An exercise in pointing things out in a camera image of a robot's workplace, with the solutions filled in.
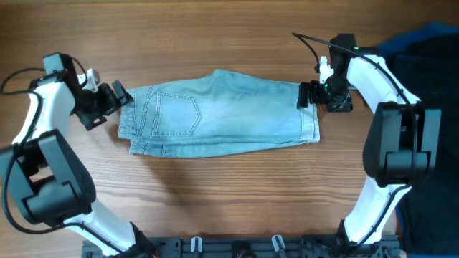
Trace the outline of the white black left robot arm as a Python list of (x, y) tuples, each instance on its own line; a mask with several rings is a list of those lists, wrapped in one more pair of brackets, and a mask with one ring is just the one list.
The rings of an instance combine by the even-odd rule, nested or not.
[(71, 115), (92, 130), (133, 98), (119, 81), (101, 83), (95, 70), (78, 74), (80, 63), (68, 54), (50, 54), (43, 63), (43, 76), (24, 90), (30, 99), (24, 125), (1, 149), (6, 219), (31, 235), (68, 229), (99, 247), (104, 257), (159, 257), (134, 223), (97, 199), (89, 171), (65, 139)]

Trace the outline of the light blue denim shorts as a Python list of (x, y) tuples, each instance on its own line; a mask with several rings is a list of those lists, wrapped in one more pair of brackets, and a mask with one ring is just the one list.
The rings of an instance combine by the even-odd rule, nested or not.
[(297, 106), (299, 83), (227, 70), (129, 89), (118, 137), (132, 154), (206, 158), (320, 140), (317, 107)]

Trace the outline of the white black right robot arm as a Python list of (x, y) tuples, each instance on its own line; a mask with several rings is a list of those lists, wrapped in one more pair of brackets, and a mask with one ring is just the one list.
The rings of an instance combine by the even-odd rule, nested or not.
[(356, 90), (373, 113), (362, 152), (366, 180), (352, 212), (335, 234), (305, 235), (298, 241), (272, 237), (277, 257), (399, 257), (396, 235), (383, 228), (400, 199), (435, 167), (441, 112), (425, 108), (391, 73), (373, 47), (360, 47), (353, 34), (327, 43), (317, 57), (317, 80), (299, 87), (297, 106), (326, 106), (349, 112)]

